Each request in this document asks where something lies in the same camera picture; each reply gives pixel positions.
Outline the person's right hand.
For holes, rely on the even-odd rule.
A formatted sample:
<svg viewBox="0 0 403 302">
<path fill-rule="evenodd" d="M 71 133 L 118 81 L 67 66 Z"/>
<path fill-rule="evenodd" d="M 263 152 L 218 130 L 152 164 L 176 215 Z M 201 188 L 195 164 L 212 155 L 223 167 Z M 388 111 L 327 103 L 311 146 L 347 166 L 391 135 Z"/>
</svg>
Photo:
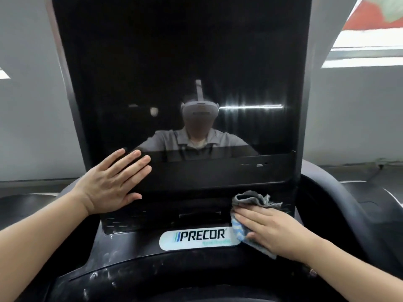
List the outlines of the person's right hand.
<svg viewBox="0 0 403 302">
<path fill-rule="evenodd" d="M 263 237 L 266 249 L 275 255 L 308 264 L 318 236 L 289 214 L 274 208 L 235 206 L 235 218 Z"/>
</svg>

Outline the person's left hand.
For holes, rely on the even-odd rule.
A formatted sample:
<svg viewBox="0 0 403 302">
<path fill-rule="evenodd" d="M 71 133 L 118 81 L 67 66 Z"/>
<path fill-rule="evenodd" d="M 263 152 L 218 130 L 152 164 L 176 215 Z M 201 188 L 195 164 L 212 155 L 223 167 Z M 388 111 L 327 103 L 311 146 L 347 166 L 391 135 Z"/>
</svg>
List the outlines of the person's left hand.
<svg viewBox="0 0 403 302">
<path fill-rule="evenodd" d="M 144 157 L 140 150 L 122 155 L 114 163 L 103 163 L 91 168 L 67 193 L 69 199 L 81 204 L 87 215 L 109 213 L 121 209 L 130 203 L 118 203 L 121 194 L 133 192 L 152 171 L 149 164 L 134 176 L 118 176 L 118 173 L 130 162 Z"/>
</svg>

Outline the grey and blue cleaning cloth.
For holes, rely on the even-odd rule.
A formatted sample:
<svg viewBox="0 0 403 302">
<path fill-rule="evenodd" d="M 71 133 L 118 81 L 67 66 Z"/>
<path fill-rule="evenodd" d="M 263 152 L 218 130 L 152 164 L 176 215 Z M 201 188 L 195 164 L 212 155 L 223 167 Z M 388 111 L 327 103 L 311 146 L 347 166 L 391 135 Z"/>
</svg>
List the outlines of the grey and blue cleaning cloth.
<svg viewBox="0 0 403 302">
<path fill-rule="evenodd" d="M 233 208 L 235 206 L 240 206 L 242 204 L 247 205 L 254 205 L 262 208 L 274 208 L 277 210 L 281 210 L 283 203 L 277 203 L 270 200 L 270 195 L 263 196 L 254 191 L 246 191 L 241 194 L 237 194 L 232 198 L 232 208 L 230 211 L 231 217 L 231 225 L 235 234 L 235 237 L 242 243 L 249 245 L 250 247 L 254 248 L 255 250 L 269 256 L 271 259 L 275 260 L 277 256 L 271 253 L 268 249 L 264 246 L 260 245 L 259 243 L 250 240 L 247 238 L 247 234 L 251 232 L 249 228 L 241 224 L 234 215 Z"/>
</svg>

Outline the person's right forearm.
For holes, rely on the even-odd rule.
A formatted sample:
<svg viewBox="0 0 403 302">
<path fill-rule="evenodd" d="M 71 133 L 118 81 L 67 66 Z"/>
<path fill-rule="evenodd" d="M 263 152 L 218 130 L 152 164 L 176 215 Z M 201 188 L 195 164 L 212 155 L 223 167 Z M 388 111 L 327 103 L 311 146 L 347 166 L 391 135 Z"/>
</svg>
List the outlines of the person's right forearm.
<svg viewBox="0 0 403 302">
<path fill-rule="evenodd" d="M 348 302 L 403 302 L 403 280 L 308 231 L 298 256 Z"/>
</svg>

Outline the person's left forearm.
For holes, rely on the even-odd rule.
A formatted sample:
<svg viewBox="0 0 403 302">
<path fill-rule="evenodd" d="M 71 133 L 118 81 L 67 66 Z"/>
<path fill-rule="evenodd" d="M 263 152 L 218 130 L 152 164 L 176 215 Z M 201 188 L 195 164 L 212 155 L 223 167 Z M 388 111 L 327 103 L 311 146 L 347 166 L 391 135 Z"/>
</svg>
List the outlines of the person's left forearm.
<svg viewBox="0 0 403 302">
<path fill-rule="evenodd" d="M 89 215 L 88 198 L 69 192 L 0 231 L 0 302 L 14 302 Z"/>
</svg>

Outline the white oval label sticker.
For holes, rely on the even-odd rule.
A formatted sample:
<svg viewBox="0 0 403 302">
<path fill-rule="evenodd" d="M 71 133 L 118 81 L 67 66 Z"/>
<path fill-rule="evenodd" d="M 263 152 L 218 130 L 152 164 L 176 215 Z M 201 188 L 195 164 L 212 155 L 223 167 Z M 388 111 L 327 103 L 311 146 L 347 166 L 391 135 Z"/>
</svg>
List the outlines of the white oval label sticker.
<svg viewBox="0 0 403 302">
<path fill-rule="evenodd" d="M 164 232 L 159 238 L 163 251 L 237 246 L 232 227 L 184 229 Z"/>
</svg>

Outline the black exercise machine console base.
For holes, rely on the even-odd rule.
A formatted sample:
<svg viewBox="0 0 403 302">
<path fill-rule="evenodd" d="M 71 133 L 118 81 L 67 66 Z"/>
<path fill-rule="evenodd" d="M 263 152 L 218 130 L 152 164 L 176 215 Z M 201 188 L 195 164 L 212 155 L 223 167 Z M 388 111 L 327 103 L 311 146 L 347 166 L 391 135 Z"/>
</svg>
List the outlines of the black exercise machine console base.
<svg viewBox="0 0 403 302">
<path fill-rule="evenodd" d="M 303 224 L 299 187 L 268 194 Z M 237 246 L 163 251 L 167 231 L 231 227 L 231 199 L 244 189 L 146 198 L 88 217 L 16 302 L 345 302 L 303 264 Z"/>
</svg>

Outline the black exercise machine display screen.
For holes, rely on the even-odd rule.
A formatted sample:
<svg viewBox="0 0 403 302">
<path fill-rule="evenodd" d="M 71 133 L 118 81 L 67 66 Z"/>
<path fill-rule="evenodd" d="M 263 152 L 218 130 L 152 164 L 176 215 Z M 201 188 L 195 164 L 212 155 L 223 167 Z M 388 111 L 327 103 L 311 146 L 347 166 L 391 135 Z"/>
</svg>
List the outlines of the black exercise machine display screen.
<svg viewBox="0 0 403 302">
<path fill-rule="evenodd" d="M 313 0 L 46 0 L 86 169 L 151 158 L 105 234 L 230 222 L 247 190 L 295 212 Z"/>
</svg>

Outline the window with bright light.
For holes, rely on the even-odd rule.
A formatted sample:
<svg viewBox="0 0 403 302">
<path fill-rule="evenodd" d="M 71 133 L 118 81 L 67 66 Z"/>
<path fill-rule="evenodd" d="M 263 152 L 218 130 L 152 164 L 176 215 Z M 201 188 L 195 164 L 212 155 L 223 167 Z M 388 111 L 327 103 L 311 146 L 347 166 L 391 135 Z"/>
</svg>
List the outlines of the window with bright light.
<svg viewBox="0 0 403 302">
<path fill-rule="evenodd" d="M 322 68 L 403 66 L 403 0 L 357 0 Z"/>
</svg>

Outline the black curved handlebar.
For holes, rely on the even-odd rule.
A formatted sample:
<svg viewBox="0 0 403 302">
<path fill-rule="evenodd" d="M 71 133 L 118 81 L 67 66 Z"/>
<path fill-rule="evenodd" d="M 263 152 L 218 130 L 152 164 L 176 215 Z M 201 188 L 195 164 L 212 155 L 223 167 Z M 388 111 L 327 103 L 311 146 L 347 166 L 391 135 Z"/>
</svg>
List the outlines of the black curved handlebar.
<svg viewBox="0 0 403 302">
<path fill-rule="evenodd" d="M 296 208 L 306 228 L 403 279 L 403 205 L 367 181 L 340 182 L 303 161 Z"/>
</svg>

